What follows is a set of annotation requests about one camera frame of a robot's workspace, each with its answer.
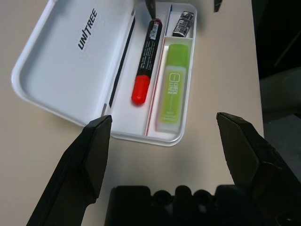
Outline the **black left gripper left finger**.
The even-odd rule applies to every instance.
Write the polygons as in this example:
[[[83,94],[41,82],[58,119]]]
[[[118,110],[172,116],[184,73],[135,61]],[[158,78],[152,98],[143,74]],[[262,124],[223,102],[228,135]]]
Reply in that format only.
[[[106,170],[112,117],[86,125],[63,153],[29,221],[29,226],[80,226],[99,197]]]

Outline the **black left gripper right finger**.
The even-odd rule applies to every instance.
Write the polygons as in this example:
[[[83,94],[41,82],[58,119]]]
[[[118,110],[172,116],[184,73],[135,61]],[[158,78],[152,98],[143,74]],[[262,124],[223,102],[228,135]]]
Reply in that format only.
[[[246,188],[269,226],[301,224],[301,183],[254,126],[241,117],[216,116],[234,184]]]

